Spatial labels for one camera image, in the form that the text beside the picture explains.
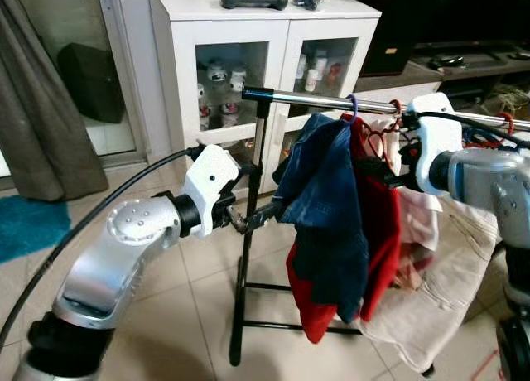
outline gray curtain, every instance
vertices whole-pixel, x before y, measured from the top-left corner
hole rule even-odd
[[[83,120],[18,0],[0,0],[0,149],[20,195],[108,188]]]

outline black speaker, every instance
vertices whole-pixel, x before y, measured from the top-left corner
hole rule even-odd
[[[57,64],[81,114],[106,123],[122,121],[125,103],[110,51],[70,43],[59,51]]]
[[[401,74],[425,28],[430,0],[359,1],[383,13],[360,75]]]

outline red clothing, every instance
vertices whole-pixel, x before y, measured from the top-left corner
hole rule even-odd
[[[351,118],[349,115],[342,116],[346,120],[349,117]],[[362,120],[357,118],[351,126],[349,149],[354,168],[355,159],[367,156],[363,148],[366,137],[363,134],[362,123]],[[355,181],[363,232],[369,243],[370,256],[368,285],[359,315],[363,321],[370,321],[379,300],[392,284],[399,269],[401,253],[399,194],[397,190],[390,190],[357,170],[355,170]]]
[[[296,256],[296,243],[292,245],[287,256],[287,276],[291,285],[292,295],[295,297],[296,306],[300,311],[301,326],[307,339],[317,344],[325,334],[328,325],[337,313],[337,305],[314,304],[311,302],[313,283],[301,280],[292,266],[292,259]]]

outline denim jacket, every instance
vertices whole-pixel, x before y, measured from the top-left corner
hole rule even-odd
[[[272,198],[286,207],[278,220],[296,226],[296,275],[313,282],[314,303],[338,305],[345,322],[359,307],[369,266],[349,140],[347,122],[313,114]]]

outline clothes rack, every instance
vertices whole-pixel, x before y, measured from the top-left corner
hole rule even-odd
[[[253,151],[253,171],[249,176],[248,183],[248,203],[247,203],[247,218],[254,214],[258,202],[258,191],[263,173],[263,146],[265,133],[267,131],[267,118],[272,102],[284,104],[300,104],[307,106],[315,106],[325,109],[339,109],[344,111],[353,110],[353,104],[349,99],[320,97],[310,94],[289,93],[285,91],[276,91],[273,89],[258,89],[245,87],[242,92],[242,98],[256,101],[257,106],[257,120],[256,120],[256,134],[254,138]],[[401,109],[398,109],[396,104],[385,104],[371,101],[357,101],[358,111],[361,113],[377,113],[377,114],[395,114],[399,115]],[[462,117],[476,119],[482,123],[500,125],[504,122],[504,118],[496,118],[490,116],[480,116],[469,113],[458,114]],[[516,121],[516,127],[530,128],[530,122]],[[245,301],[247,289],[263,289],[273,290],[278,292],[289,292],[289,286],[281,286],[269,283],[248,282],[248,260],[250,247],[252,245],[253,232],[249,231],[244,235],[243,251],[238,261],[238,277],[236,282],[235,302],[234,302],[234,319],[232,324],[232,335],[229,346],[229,360],[233,366],[239,365],[241,362],[241,350],[243,340],[243,328],[247,327],[265,327],[283,330],[302,330],[301,325],[276,323],[271,321],[250,321],[244,318]],[[329,327],[327,332],[338,333],[343,335],[360,335],[360,330],[340,327]],[[424,377],[429,377],[434,374],[434,366],[431,366],[426,372],[422,373]]]

